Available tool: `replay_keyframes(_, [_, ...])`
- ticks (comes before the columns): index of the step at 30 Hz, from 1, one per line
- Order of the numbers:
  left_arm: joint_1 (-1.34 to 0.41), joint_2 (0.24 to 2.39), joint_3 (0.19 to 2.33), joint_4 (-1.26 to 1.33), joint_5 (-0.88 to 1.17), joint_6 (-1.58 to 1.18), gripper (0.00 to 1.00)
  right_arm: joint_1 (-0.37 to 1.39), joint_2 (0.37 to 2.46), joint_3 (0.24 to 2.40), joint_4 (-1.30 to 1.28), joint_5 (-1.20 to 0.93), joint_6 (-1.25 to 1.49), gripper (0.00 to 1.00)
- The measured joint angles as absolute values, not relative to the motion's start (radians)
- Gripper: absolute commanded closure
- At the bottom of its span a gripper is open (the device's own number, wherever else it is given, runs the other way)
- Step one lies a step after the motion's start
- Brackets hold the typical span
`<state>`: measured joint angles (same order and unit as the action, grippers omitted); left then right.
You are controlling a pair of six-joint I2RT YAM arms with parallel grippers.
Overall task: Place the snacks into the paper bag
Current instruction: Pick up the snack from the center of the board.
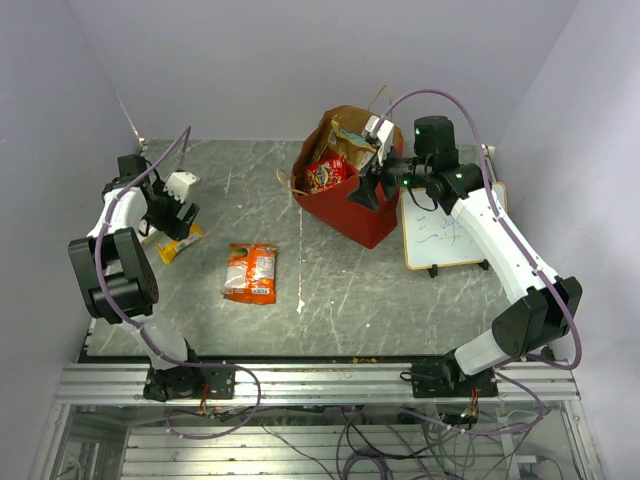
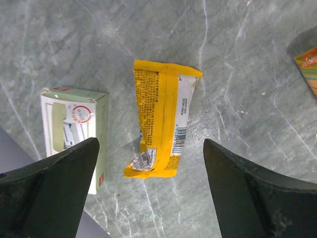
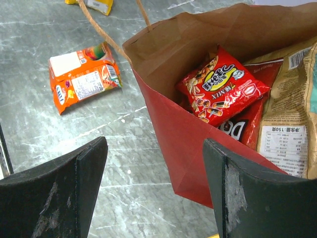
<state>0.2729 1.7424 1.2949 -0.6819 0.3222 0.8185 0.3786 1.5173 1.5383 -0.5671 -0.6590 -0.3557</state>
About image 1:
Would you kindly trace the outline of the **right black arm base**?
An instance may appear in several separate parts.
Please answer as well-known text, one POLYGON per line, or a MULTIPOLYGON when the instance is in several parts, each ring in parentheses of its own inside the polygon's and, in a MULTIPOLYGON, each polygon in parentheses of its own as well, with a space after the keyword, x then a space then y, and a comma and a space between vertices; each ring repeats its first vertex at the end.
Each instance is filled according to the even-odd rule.
POLYGON ((458 367, 447 362, 412 364, 399 377, 407 382, 414 398, 493 398, 498 387, 493 373, 485 370, 476 375, 466 375, 458 367))

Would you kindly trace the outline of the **red paper bag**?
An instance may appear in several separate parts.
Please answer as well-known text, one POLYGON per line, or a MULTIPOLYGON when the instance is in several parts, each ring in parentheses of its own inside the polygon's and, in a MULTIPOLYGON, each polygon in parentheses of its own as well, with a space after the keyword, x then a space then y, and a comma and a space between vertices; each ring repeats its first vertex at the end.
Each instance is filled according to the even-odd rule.
POLYGON ((368 249, 375 248, 398 225, 397 205, 399 194, 386 196, 380 186, 376 193, 380 200, 378 209, 366 209, 347 200, 347 195, 356 189, 358 175, 346 161, 348 178, 333 188, 321 193, 309 194, 304 168, 319 161, 324 155, 334 153, 327 144, 331 118, 336 115, 360 117, 373 115, 370 108, 341 105, 326 111, 318 125, 303 141, 301 150, 291 167, 291 173, 276 171, 276 178, 303 210, 322 221, 350 240, 368 249))

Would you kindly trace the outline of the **small red snack packet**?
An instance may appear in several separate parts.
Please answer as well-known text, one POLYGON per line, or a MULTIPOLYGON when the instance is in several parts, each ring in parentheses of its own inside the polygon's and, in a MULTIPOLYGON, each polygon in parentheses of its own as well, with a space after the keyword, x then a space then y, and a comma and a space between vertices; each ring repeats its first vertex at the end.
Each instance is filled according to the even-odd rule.
POLYGON ((333 188, 348 178, 343 156, 329 153, 304 168, 308 193, 316 194, 333 188))

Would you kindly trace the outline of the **brown paper snack bag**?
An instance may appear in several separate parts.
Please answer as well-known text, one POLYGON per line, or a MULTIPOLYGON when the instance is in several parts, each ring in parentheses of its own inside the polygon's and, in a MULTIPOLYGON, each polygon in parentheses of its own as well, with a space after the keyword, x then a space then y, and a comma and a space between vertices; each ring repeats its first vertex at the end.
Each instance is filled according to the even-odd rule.
POLYGON ((360 117, 336 114, 330 121, 328 147, 356 171, 360 171, 376 153, 376 148, 365 139, 369 118, 367 114, 360 117))

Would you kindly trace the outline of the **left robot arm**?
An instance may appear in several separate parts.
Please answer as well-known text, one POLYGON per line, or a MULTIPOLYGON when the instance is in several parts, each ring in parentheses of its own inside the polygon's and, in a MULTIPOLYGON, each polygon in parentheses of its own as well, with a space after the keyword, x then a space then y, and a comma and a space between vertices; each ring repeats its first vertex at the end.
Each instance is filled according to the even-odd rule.
POLYGON ((145 398, 191 398, 202 391, 204 373, 189 343, 154 310, 159 288, 138 229, 146 223, 172 240, 187 239, 199 212, 187 199, 197 179, 178 171, 162 180, 139 154, 117 163, 118 177, 102 192, 100 218, 70 242, 70 261, 88 313, 130 333, 148 356, 145 398))

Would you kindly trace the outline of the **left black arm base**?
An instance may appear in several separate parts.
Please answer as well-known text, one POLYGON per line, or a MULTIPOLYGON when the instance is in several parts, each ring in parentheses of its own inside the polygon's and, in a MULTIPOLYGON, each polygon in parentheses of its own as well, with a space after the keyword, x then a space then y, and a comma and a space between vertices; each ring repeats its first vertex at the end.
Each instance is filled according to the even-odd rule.
POLYGON ((235 371, 229 368, 150 368, 143 388, 143 398, 158 402, 204 397, 231 399, 234 387, 235 371))

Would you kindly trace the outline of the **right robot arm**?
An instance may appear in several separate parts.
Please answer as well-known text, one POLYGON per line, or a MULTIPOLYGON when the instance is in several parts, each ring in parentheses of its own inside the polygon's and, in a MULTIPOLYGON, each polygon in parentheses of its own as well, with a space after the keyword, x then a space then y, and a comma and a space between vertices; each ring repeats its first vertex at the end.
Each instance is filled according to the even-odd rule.
POLYGON ((476 374, 571 333, 582 287, 574 277, 560 277, 535 253, 499 205, 486 168, 460 163, 454 126, 447 117, 415 121, 413 157, 396 151, 394 130, 388 120, 368 119, 363 136, 373 154, 360 169, 349 201, 375 211, 378 189, 386 196, 400 188, 423 190, 470 234, 510 302, 489 330, 455 349, 454 363, 442 369, 442 387, 463 395, 475 385, 476 374))

